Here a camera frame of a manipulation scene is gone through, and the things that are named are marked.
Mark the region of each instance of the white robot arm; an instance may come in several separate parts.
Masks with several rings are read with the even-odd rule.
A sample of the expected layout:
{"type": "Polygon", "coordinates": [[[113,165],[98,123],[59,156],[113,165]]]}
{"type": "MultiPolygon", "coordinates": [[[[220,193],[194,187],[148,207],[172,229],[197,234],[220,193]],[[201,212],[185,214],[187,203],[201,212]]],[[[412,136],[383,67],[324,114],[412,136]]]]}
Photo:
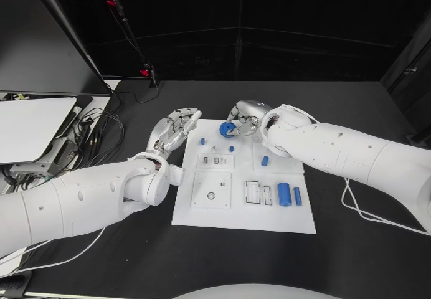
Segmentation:
{"type": "Polygon", "coordinates": [[[79,169],[27,191],[0,196],[0,257],[41,241],[87,234],[157,206],[183,169],[165,159],[201,113],[178,109],[154,127],[147,152],[126,162],[79,169]]]}
{"type": "Polygon", "coordinates": [[[259,129],[262,144],[275,154],[387,193],[431,232],[431,151],[341,126],[311,123],[309,118],[289,105],[272,109],[245,100],[232,109],[220,133],[249,135],[259,129]],[[239,128],[230,123],[236,115],[239,128]]]}

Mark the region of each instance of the computer monitor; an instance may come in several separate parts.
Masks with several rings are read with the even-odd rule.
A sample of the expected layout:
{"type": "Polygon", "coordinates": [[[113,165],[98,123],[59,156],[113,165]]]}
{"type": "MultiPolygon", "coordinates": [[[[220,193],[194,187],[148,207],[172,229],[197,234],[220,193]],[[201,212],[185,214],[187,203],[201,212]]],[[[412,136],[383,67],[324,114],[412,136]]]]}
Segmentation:
{"type": "Polygon", "coordinates": [[[0,93],[109,95],[50,4],[1,0],[0,11],[0,93]]]}

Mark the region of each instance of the white platform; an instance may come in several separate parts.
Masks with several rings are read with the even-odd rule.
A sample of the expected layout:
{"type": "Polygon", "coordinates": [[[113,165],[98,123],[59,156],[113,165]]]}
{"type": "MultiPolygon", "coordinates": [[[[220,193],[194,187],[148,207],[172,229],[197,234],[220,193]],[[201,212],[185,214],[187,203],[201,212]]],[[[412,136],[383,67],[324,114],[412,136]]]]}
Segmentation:
{"type": "Polygon", "coordinates": [[[0,102],[0,164],[41,157],[74,102],[76,98],[0,102]]]}
{"type": "Polygon", "coordinates": [[[260,145],[259,136],[221,137],[219,134],[221,122],[223,120],[198,120],[197,127],[187,137],[181,164],[181,167],[185,168],[185,175],[183,184],[177,189],[172,225],[314,234],[315,228],[301,162],[272,154],[260,145]],[[201,137],[206,139],[204,145],[200,143],[201,137]],[[201,165],[197,163],[198,154],[209,154],[209,156],[232,154],[233,169],[197,168],[197,165],[201,165]],[[263,156],[269,157],[266,167],[260,166],[263,156]],[[207,176],[206,184],[200,179],[194,184],[197,174],[207,176]],[[226,174],[230,175],[230,187],[227,182],[220,180],[226,174]],[[266,206],[263,201],[259,204],[246,203],[246,181],[259,182],[260,193],[263,186],[269,186],[270,206],[266,206]],[[289,184],[292,201],[289,207],[282,207],[278,204],[278,183],[289,184]],[[299,188],[302,206],[294,204],[294,187],[299,188]],[[210,192],[214,193],[213,199],[204,196],[210,192]]]}

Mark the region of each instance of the red light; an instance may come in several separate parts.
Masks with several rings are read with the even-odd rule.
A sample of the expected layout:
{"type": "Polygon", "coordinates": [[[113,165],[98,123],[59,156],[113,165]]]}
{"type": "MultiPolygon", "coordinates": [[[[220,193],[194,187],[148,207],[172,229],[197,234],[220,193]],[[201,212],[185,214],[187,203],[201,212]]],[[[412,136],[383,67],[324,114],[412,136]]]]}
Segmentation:
{"type": "Polygon", "coordinates": [[[139,70],[139,73],[142,74],[142,76],[149,77],[149,72],[148,72],[148,70],[139,70]]]}

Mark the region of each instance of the black tabletop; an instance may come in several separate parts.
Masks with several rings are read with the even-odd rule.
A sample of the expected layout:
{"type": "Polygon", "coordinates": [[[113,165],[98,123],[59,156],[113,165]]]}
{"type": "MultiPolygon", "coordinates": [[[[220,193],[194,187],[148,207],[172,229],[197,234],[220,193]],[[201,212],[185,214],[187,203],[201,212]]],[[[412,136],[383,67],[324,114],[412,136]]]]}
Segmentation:
{"type": "MultiPolygon", "coordinates": [[[[139,100],[155,90],[147,82],[121,82],[139,100]]],[[[110,161],[145,150],[157,121],[175,108],[197,107],[201,118],[223,119],[237,100],[276,107],[292,104],[320,122],[405,142],[412,129],[377,82],[161,82],[155,100],[135,104],[122,93],[122,147],[110,161]]],[[[115,143],[108,127],[102,149],[115,143]]],[[[181,165],[184,145],[168,162],[181,165]]],[[[269,283],[353,298],[429,298],[431,238],[363,220],[340,203],[343,179],[305,166],[315,235],[172,226],[170,187],[159,206],[106,227],[87,252],[67,264],[36,270],[27,291],[129,298],[172,298],[201,288],[234,283],[269,283]]],[[[351,183],[360,208],[420,228],[403,206],[386,194],[351,183]]],[[[54,240],[28,265],[70,258],[96,233],[54,240]]]]}

